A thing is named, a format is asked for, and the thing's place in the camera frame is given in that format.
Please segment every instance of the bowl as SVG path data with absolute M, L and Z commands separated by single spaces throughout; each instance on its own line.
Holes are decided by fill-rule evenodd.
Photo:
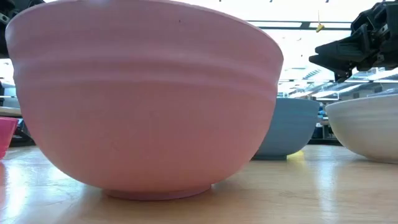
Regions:
M 284 160 L 311 139 L 318 121 L 319 103 L 278 98 L 271 126 L 253 159 Z
M 6 40 L 42 152 L 134 200 L 198 194 L 250 161 L 283 63 L 258 28 L 175 1 L 40 4 L 9 23 Z
M 379 162 L 398 163 L 398 94 L 326 106 L 329 123 L 347 149 Z
M 18 119 L 0 117 L 0 159 L 6 155 L 12 136 L 18 125 Z

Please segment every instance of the fluorescent light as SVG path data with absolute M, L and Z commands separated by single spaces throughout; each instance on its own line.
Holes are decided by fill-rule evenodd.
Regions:
M 374 80 L 374 83 L 398 83 L 398 80 Z
M 328 82 L 333 82 L 334 80 L 317 80 L 317 79 L 311 79 L 311 80 L 304 80 L 307 83 L 328 83 Z
M 300 27 L 301 22 L 249 22 L 256 27 Z
M 0 59 L 0 77 L 6 80 L 12 80 L 14 76 L 14 67 L 9 59 Z
M 325 100 L 325 101 L 338 101 L 339 98 L 317 98 L 317 100 Z
M 7 85 L 13 85 L 13 86 L 15 86 L 15 83 L 14 83 L 14 80 L 13 80 L 13 79 L 3 79 L 3 80 L 0 80 L 0 82 L 1 82 L 2 84 L 7 84 Z
M 332 95 L 332 94 L 335 94 L 335 93 L 337 93 L 337 91 L 322 91 L 322 92 L 316 93 L 316 94 L 314 94 L 312 96 L 314 96 L 316 98 L 320 98 L 320 97 Z
M 362 84 L 353 85 L 353 86 L 350 86 L 350 87 L 348 87 L 348 88 L 344 88 L 344 89 L 338 91 L 338 93 L 345 93 L 345 92 L 347 92 L 347 91 L 351 91 L 351 90 L 353 90 L 353 89 L 359 87 L 360 85 L 362 85 Z
M 396 71 L 394 71 L 394 72 L 391 72 L 391 71 L 377 72 L 376 74 L 370 75 L 367 78 L 368 78 L 368 80 L 374 81 L 374 80 L 379 80 L 382 78 L 387 78 L 387 77 L 390 77 L 395 74 L 396 74 Z
M 289 95 L 289 98 L 298 98 L 298 97 L 302 97 L 302 96 L 307 96 L 311 93 L 312 93 L 311 91 L 306 91 L 306 92 L 301 92 L 301 93 L 293 93 L 293 94 Z
M 346 83 L 368 83 L 369 80 L 345 80 Z

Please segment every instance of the wooden table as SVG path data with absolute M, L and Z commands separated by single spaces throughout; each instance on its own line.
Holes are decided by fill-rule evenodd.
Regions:
M 0 116 L 21 116 L 21 109 L 0 106 Z
M 9 151 L 0 183 L 2 224 L 398 223 L 398 165 L 336 146 L 253 161 L 206 193 L 165 202 L 110 198 L 34 147 Z

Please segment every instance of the bowl base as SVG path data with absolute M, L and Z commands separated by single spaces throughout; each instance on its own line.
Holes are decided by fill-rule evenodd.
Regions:
M 176 192 L 123 192 L 118 190 L 104 190 L 104 193 L 111 197 L 127 199 L 127 200 L 159 201 L 159 200 L 172 200 L 178 198 L 191 197 L 210 189 L 211 186 L 200 187 L 197 189 L 190 189 L 190 190 L 181 190 Z
M 267 156 L 267 155 L 254 155 L 254 160 L 270 160 L 270 161 L 285 161 L 287 156 Z

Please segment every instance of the magenta bowl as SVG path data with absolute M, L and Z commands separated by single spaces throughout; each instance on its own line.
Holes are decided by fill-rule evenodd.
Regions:
M 263 31 L 160 0 L 69 0 L 6 40 L 24 119 L 60 170 L 116 197 L 194 195 L 250 161 L 283 63 Z
M 6 155 L 17 126 L 18 119 L 0 117 L 0 159 Z

